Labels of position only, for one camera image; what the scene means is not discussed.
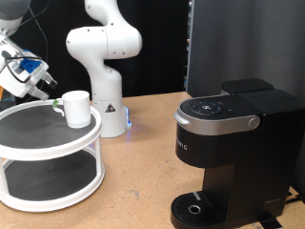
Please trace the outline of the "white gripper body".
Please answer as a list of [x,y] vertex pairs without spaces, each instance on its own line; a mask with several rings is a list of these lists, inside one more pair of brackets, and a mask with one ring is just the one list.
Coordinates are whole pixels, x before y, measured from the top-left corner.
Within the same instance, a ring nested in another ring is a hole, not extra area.
[[0,42],[0,85],[11,94],[24,97],[31,87],[44,81],[42,77],[48,68],[41,57],[12,41]]

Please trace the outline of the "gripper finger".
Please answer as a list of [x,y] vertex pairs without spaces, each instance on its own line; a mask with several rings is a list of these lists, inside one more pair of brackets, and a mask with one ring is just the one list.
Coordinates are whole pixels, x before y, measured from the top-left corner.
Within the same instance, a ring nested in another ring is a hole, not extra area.
[[40,89],[38,89],[36,86],[31,87],[28,90],[28,94],[30,94],[33,97],[39,98],[43,101],[46,101],[49,98],[49,95]]
[[54,80],[49,73],[45,73],[42,79],[52,88],[55,89],[57,86],[57,81]]

